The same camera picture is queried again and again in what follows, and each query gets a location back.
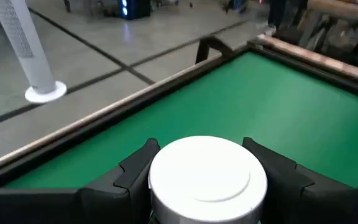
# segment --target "black metal frame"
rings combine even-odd
[[[311,75],[314,78],[328,82],[338,88],[358,95],[358,83],[355,80],[348,79],[346,78],[347,76],[343,74],[330,73],[328,70],[316,68],[315,64],[311,62],[299,62],[290,55],[274,49],[271,45],[269,46],[264,43],[254,41],[247,45],[243,45],[238,49],[231,50],[227,45],[215,37],[207,37],[200,41],[196,61],[202,62],[206,60],[208,57],[208,50],[211,47],[222,52],[223,56],[207,63],[201,63],[199,66],[196,66],[194,69],[184,73],[178,78],[170,80],[169,82],[154,88],[152,91],[128,101],[126,104],[121,105],[109,114],[90,121],[76,130],[71,130],[70,133],[60,136],[57,139],[53,139],[47,144],[41,145],[37,149],[32,150],[31,152],[24,154],[13,161],[7,161],[5,164],[0,166],[0,187],[24,175],[30,170],[35,169],[39,165],[46,163],[54,157],[59,156],[74,145],[83,142],[84,139],[89,139],[99,134],[101,131],[104,131],[112,125],[115,125],[118,122],[132,116],[164,96],[167,96],[183,86],[186,86],[203,77],[216,67],[224,65],[225,63],[228,63],[247,52],[260,54],[271,60],[278,61],[294,68],[295,70],[299,70],[307,75]]]

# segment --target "gray floor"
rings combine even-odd
[[[78,7],[73,8],[72,14],[67,14],[61,0],[27,2],[30,7],[127,65],[239,21],[252,21],[216,34],[231,47],[235,47],[256,36],[260,30],[255,28],[254,22],[260,22],[264,18],[253,10],[243,16],[235,12],[226,15],[215,2],[208,0],[195,2],[193,9],[182,1],[178,7],[161,8],[150,18],[138,21],[89,20],[77,10]],[[53,74],[68,86],[83,83],[119,68],[112,61],[41,18],[33,16],[33,19]],[[142,63],[136,66],[135,70],[157,82],[193,65],[196,48],[197,44],[187,45]],[[9,43],[0,33],[0,114],[28,103],[24,99],[27,85]],[[146,83],[133,74],[122,72],[57,101],[5,120],[0,123],[0,156],[146,86]]]

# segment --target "pool table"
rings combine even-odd
[[[142,177],[147,185],[144,168],[154,154],[194,135],[238,144],[250,137],[345,188],[358,189],[358,69],[276,41],[260,36],[230,49],[214,37],[201,40],[194,66],[0,158],[0,203],[19,203],[15,209],[27,209],[32,218],[76,220],[70,215],[74,208],[63,214],[66,203],[77,200],[67,195],[98,179],[116,187],[106,175],[120,165],[121,174],[127,171],[123,162],[131,154],[138,174],[121,182]],[[222,54],[207,59],[209,48]],[[92,195],[81,200],[94,200]],[[42,207],[47,211],[66,197],[69,202],[59,211],[34,215],[36,203],[47,201]],[[23,219],[14,213],[1,212],[0,218]]]

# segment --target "green felt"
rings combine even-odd
[[[81,187],[143,145],[244,136],[358,187],[358,96],[248,53],[11,182],[11,189]]]

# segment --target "white cylindrical lid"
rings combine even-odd
[[[262,203],[267,178],[257,158],[222,138],[193,136],[165,146],[154,158],[150,187],[166,207],[202,222],[237,220]]]

